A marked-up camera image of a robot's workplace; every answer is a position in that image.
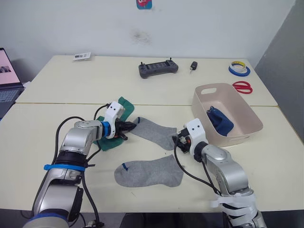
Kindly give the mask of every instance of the laptop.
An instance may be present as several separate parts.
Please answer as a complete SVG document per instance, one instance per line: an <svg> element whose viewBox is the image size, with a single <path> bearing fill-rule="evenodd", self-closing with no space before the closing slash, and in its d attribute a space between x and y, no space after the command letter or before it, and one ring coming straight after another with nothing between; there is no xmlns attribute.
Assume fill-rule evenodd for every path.
<svg viewBox="0 0 304 228"><path fill-rule="evenodd" d="M24 90L4 48L0 47L0 118Z"/></svg>

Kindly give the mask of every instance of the laptop screen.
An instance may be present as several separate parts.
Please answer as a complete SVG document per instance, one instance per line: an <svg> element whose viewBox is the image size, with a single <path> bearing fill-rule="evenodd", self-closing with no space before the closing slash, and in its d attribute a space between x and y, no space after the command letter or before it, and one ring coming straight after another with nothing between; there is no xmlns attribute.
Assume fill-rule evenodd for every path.
<svg viewBox="0 0 304 228"><path fill-rule="evenodd" d="M15 70L3 48L0 48L0 86L13 86L20 84Z"/></svg>

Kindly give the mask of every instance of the gray wall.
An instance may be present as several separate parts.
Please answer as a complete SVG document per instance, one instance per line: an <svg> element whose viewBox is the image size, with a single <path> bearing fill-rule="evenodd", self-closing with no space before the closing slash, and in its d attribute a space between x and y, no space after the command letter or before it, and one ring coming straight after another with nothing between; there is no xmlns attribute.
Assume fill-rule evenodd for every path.
<svg viewBox="0 0 304 228"><path fill-rule="evenodd" d="M23 81L53 55L247 58L255 67L295 0L0 0L0 46Z"/></svg>
<svg viewBox="0 0 304 228"><path fill-rule="evenodd" d="M255 68L304 140L304 0L297 0Z"/></svg>

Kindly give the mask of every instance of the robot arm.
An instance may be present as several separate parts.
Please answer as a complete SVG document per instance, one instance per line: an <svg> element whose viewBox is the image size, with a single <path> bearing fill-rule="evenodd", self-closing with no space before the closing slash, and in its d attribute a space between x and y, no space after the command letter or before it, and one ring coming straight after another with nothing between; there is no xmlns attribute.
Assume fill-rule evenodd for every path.
<svg viewBox="0 0 304 228"><path fill-rule="evenodd" d="M203 162L215 176L221 192L213 206L220 206L228 216L230 226L238 228L266 228L260 211L255 205L255 196L248 184L243 168L224 149L208 144L199 119L185 124L178 135L177 146L190 152L194 159Z"/></svg>
<svg viewBox="0 0 304 228"><path fill-rule="evenodd" d="M92 143L102 137L122 137L127 140L122 131L136 126L118 119L123 112L122 105L112 102L105 113L104 121L79 121L69 130L55 163L44 167L47 174L34 202L34 217L24 228L67 228L67 222L77 218L84 192L78 184L81 180L84 181L84 171L88 166L86 157ZM92 222L90 227L102 225L102 222Z"/></svg>

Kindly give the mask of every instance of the floor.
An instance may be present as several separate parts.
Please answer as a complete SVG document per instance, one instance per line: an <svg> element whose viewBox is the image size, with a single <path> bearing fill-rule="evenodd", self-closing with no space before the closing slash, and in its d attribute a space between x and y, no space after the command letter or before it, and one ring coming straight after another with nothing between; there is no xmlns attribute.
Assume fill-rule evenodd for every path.
<svg viewBox="0 0 304 228"><path fill-rule="evenodd" d="M86 223L93 213L83 213ZM263 212L268 228L303 228L304 210ZM223 228L221 213L100 213L104 228ZM0 209L1 228L21 228L27 219L19 210ZM74 228L82 228L79 218Z"/></svg>

